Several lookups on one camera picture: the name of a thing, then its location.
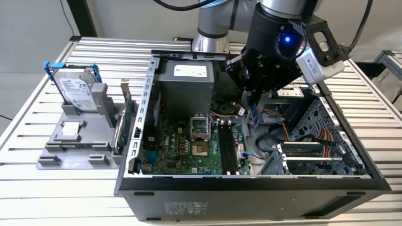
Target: ram slot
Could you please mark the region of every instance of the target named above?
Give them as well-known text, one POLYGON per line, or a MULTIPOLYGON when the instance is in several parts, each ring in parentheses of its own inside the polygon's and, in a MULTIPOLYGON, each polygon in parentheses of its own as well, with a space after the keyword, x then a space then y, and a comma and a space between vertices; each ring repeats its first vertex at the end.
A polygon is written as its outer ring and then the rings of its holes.
POLYGON ((230 125, 218 125, 218 138, 222 160, 222 173, 230 173, 230 175, 234 175, 238 171, 238 162, 233 141, 233 130, 230 125))

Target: aluminum profile table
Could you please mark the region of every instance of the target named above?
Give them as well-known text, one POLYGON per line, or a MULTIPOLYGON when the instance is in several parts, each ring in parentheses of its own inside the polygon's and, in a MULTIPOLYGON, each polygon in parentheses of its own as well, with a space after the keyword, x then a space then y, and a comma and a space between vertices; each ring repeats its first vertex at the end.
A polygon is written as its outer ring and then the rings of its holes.
MULTIPOLYGON (((388 67, 390 72, 402 81, 402 53, 385 50, 380 53, 374 62, 382 63, 388 67)), ((398 90, 397 96, 392 101, 393 104, 397 102, 401 95, 402 95, 402 88, 398 90)))
MULTIPOLYGON (((242 48, 243 44, 233 44, 231 52, 237 54, 242 48)), ((114 101, 123 102, 122 78, 130 80, 130 90, 138 101, 153 49, 190 51, 191 44, 186 41, 82 38, 69 42, 57 61, 71 64, 97 62, 114 101)), ((354 62, 349 60, 346 65, 345 71, 326 80, 326 84, 393 191, 332 220, 198 221, 194 224, 402 225, 402 116, 354 62)), ((125 199, 114 197, 118 170, 39 171, 35 168, 62 115, 61 103, 61 94, 44 76, 0 137, 0 225, 138 223, 125 199)))

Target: white wall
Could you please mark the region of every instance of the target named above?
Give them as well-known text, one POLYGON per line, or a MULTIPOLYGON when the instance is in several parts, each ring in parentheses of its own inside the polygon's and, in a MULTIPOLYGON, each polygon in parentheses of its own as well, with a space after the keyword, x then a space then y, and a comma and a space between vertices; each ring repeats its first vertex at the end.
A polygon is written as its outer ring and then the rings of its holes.
POLYGON ((0 0, 0 72, 43 72, 44 60, 58 58, 71 36, 59 0, 0 0))
MULTIPOLYGON (((198 0, 165 0, 185 6, 198 0)), ((177 12, 153 0, 89 0, 97 31, 109 38, 139 40, 173 40, 175 36, 194 38, 198 28, 198 9, 177 12)), ((247 35, 230 34, 233 41, 245 41, 247 35)))
MULTIPOLYGON (((165 0, 189 5, 198 0, 165 0)), ((75 32, 78 29, 66 0, 65 8, 75 32)), ((325 0, 318 15, 329 21, 338 42, 348 45, 356 34, 368 0, 325 0)), ((101 37, 171 40, 197 34, 198 10, 175 12, 153 0, 89 0, 101 37)), ((374 1, 361 42, 402 24, 402 0, 374 1)), ((44 60, 55 60, 71 30, 59 0, 0 0, 0 72, 42 72, 44 60)), ((247 35, 231 32, 231 41, 245 42, 247 35)))
MULTIPOLYGON (((165 0, 183 6, 197 0, 165 0)), ((325 0, 317 13, 329 21, 338 42, 352 42, 364 16, 368 0, 325 0)), ((109 38, 171 40, 197 34, 198 10, 175 12, 153 0, 89 0, 97 29, 109 38)), ((360 43, 372 41, 386 29, 402 24, 402 0, 376 0, 360 43)), ((231 32, 231 41, 246 41, 247 35, 231 32)))

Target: green circuit board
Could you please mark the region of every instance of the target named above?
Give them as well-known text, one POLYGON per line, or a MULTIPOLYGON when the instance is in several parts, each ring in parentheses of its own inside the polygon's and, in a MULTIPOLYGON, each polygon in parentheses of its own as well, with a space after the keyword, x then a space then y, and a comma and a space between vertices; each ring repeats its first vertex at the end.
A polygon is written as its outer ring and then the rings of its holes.
MULTIPOLYGON (((211 125, 211 139, 209 142, 191 141, 190 139, 190 121, 166 120, 161 132, 161 144, 157 148, 157 164, 143 169, 145 174, 193 174, 193 175, 222 175, 222 159, 219 151, 219 133, 218 125, 211 125), (203 144, 207 148, 206 152, 197 152, 194 146, 203 144)), ((239 125, 233 126, 234 137, 242 135, 239 125)), ((249 175, 247 158, 243 159, 245 167, 238 169, 241 175, 249 175)))

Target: motherboard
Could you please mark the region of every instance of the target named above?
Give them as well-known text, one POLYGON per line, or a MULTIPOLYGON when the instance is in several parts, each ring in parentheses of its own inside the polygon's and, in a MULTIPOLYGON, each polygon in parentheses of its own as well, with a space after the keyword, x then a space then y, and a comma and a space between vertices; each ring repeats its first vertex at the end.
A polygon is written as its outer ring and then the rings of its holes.
POLYGON ((247 157, 241 152, 245 147, 241 125, 231 123, 223 126, 219 124, 222 121, 213 122, 209 118, 206 121, 209 125, 203 129, 201 120, 165 120, 159 144, 146 149, 145 174, 250 175, 247 157), (210 139, 195 139, 191 129, 198 133, 211 130, 210 139))

